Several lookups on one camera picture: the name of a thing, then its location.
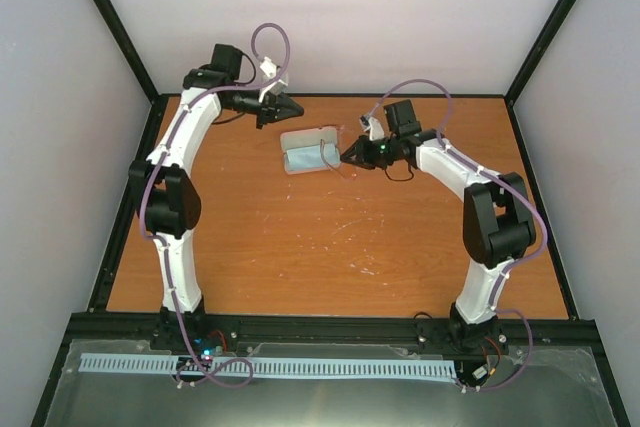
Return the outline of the black frame post left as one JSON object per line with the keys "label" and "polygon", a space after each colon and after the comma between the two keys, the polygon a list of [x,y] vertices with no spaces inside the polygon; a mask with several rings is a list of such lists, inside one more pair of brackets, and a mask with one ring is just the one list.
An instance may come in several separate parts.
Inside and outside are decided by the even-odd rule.
{"label": "black frame post left", "polygon": [[121,51],[144,96],[154,103],[160,96],[134,43],[111,0],[92,0]]}

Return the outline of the black frame post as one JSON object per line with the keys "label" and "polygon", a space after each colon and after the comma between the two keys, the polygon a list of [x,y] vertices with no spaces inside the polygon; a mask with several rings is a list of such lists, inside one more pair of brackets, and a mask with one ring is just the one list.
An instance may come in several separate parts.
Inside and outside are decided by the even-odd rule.
{"label": "black frame post", "polygon": [[121,51],[144,96],[154,103],[160,96],[134,43],[111,0],[92,0]]}
{"label": "black frame post", "polygon": [[577,0],[557,0],[529,49],[523,63],[504,95],[507,108],[513,109],[545,53],[561,30]]}

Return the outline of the black frame post right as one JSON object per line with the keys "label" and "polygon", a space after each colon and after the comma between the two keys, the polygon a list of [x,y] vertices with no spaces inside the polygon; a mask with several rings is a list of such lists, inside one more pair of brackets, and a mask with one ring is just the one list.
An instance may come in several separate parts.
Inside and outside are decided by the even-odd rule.
{"label": "black frame post right", "polygon": [[504,95],[507,108],[513,109],[545,53],[561,30],[577,0],[557,0],[529,49],[523,63]]}

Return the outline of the pink glasses case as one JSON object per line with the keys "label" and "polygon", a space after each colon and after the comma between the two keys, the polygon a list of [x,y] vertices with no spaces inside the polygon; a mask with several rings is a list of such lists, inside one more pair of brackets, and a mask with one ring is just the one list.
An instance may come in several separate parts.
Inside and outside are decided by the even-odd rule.
{"label": "pink glasses case", "polygon": [[284,132],[280,135],[284,170],[288,175],[338,169],[338,130],[334,126]]}

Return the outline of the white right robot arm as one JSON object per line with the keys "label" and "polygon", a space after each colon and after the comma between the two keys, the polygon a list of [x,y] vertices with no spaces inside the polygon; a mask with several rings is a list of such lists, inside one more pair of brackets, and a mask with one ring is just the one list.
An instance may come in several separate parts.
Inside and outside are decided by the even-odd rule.
{"label": "white right robot arm", "polygon": [[449,314],[449,339],[455,348],[474,348],[493,330],[497,307],[514,265],[536,241],[534,212],[524,179],[500,174],[463,154],[441,132],[422,128],[409,100],[384,107],[388,130],[363,116],[365,133],[340,156],[366,170],[399,161],[408,171],[438,180],[463,204],[462,237],[470,258],[461,293]]}

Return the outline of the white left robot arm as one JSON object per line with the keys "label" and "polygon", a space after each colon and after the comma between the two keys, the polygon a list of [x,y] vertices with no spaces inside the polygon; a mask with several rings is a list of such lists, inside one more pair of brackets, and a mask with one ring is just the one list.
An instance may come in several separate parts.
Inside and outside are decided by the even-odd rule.
{"label": "white left robot arm", "polygon": [[193,244],[202,203],[191,171],[205,135],[223,110],[253,115],[258,129],[304,114],[284,93],[287,63],[261,58],[256,69],[261,82],[252,86],[238,81],[242,60],[239,49],[215,45],[211,62],[185,76],[179,106],[161,140],[128,171],[140,233],[154,244],[159,258],[162,308],[186,314],[175,322],[172,335],[190,350],[201,347],[208,337],[207,323],[192,315],[201,308],[203,294]]}

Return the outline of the thin brown frame glasses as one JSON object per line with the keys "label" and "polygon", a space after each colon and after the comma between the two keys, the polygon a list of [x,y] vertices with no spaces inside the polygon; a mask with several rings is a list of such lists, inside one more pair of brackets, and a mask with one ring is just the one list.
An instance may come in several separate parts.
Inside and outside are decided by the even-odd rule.
{"label": "thin brown frame glasses", "polygon": [[341,159],[343,151],[348,147],[352,131],[344,125],[327,124],[320,127],[322,134],[319,140],[319,155],[327,170],[346,183],[353,183],[357,174],[351,164]]}

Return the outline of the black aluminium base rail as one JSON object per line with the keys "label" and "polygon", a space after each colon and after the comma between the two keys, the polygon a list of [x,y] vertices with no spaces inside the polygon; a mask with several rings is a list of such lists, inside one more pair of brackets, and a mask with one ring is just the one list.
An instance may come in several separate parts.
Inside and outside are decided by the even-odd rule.
{"label": "black aluminium base rail", "polygon": [[[270,344],[389,345],[411,353],[463,359],[481,356],[487,335],[475,343],[452,343],[444,318],[296,317],[195,314],[186,319],[191,344],[200,351],[207,342],[225,338],[226,348],[241,356],[249,347]],[[186,347],[172,314],[75,313],[61,342],[68,349],[82,340],[142,340],[154,350],[184,353]]]}

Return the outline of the clear acrylic cover sheet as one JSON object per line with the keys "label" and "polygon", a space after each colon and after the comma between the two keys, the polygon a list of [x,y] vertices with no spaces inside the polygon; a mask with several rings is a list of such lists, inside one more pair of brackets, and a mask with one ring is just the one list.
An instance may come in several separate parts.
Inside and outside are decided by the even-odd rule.
{"label": "clear acrylic cover sheet", "polygon": [[[592,351],[511,348],[453,383],[391,379],[255,379],[81,373],[83,353],[173,355],[141,341],[75,341],[48,426],[613,426]],[[251,359],[446,360],[390,346],[268,344]]]}

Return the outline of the light blue cleaning cloth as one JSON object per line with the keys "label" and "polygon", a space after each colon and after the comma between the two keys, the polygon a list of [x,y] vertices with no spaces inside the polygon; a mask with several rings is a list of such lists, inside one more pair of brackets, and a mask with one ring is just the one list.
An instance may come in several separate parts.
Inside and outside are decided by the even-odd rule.
{"label": "light blue cleaning cloth", "polygon": [[286,167],[290,172],[323,169],[335,157],[335,145],[311,145],[290,149],[286,153]]}

